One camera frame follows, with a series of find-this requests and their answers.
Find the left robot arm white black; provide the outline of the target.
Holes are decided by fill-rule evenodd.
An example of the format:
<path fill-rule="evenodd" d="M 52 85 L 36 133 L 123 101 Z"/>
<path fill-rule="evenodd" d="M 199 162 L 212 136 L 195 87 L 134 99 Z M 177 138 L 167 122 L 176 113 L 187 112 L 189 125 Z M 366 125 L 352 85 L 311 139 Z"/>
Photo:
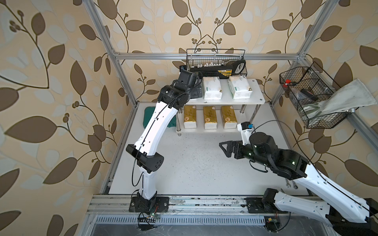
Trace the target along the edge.
<path fill-rule="evenodd" d="M 141 172 L 142 187 L 137 194 L 138 200 L 147 207 L 155 203 L 155 172 L 164 161 L 164 157 L 157 153 L 158 144 L 178 111 L 199 94 L 202 79 L 201 72 L 182 69 L 178 79 L 160 90 L 154 112 L 140 138 L 126 147 Z"/>

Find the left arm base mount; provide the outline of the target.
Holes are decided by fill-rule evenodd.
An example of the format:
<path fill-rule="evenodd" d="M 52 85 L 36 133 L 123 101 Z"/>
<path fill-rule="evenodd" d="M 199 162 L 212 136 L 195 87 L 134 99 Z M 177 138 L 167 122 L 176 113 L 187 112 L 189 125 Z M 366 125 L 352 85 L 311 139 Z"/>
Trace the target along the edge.
<path fill-rule="evenodd" d="M 146 213 L 161 213 L 167 212 L 169 208 L 169 197 L 153 197 L 146 200 L 143 197 L 132 197 L 129 206 L 129 212 L 146 212 Z"/>

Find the white tissue pack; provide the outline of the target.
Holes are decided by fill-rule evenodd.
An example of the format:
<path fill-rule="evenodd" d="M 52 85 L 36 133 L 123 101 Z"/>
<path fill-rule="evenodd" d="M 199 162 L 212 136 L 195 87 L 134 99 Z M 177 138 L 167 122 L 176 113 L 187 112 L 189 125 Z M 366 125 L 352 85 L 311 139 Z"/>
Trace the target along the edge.
<path fill-rule="evenodd" d="M 222 88 L 219 77 L 203 77 L 202 87 L 205 100 L 221 100 Z"/>
<path fill-rule="evenodd" d="M 253 90 L 244 75 L 230 76 L 228 85 L 233 99 L 250 99 Z"/>

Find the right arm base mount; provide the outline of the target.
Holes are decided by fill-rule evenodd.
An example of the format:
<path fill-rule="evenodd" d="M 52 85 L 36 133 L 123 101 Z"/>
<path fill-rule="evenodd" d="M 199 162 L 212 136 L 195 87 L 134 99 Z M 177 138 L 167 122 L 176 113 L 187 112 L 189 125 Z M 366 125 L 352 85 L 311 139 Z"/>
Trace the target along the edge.
<path fill-rule="evenodd" d="M 281 211 L 276 208 L 276 206 L 271 202 L 263 202 L 262 198 L 245 198 L 246 207 L 248 213 L 268 213 L 268 214 L 282 214 L 287 213 L 287 211 Z"/>

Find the gold tissue pack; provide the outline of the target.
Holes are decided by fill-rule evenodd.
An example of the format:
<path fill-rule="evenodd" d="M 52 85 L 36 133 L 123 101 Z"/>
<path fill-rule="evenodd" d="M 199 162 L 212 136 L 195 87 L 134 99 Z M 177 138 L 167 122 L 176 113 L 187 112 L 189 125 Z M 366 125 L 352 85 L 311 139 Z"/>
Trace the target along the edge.
<path fill-rule="evenodd" d="M 235 129 L 238 121 L 233 106 L 222 106 L 220 109 L 224 129 Z"/>
<path fill-rule="evenodd" d="M 204 129 L 205 130 L 217 129 L 218 121 L 217 121 L 216 108 L 214 106 L 204 106 L 203 115 L 204 115 Z"/>
<path fill-rule="evenodd" d="M 195 105 L 184 106 L 184 128 L 185 129 L 197 128 Z"/>

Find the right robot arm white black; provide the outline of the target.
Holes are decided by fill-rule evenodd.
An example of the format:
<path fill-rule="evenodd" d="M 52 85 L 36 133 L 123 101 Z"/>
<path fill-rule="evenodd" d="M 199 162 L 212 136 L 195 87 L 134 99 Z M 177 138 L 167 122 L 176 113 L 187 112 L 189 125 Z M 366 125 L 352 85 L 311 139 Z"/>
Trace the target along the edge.
<path fill-rule="evenodd" d="M 376 236 L 378 203 L 360 198 L 340 187 L 316 169 L 314 164 L 290 149 L 278 148 L 272 136 L 242 131 L 241 141 L 219 144 L 227 157 L 248 159 L 271 172 L 294 181 L 321 198 L 319 201 L 294 197 L 266 189 L 261 203 L 267 212 L 286 211 L 320 221 L 341 236 Z"/>

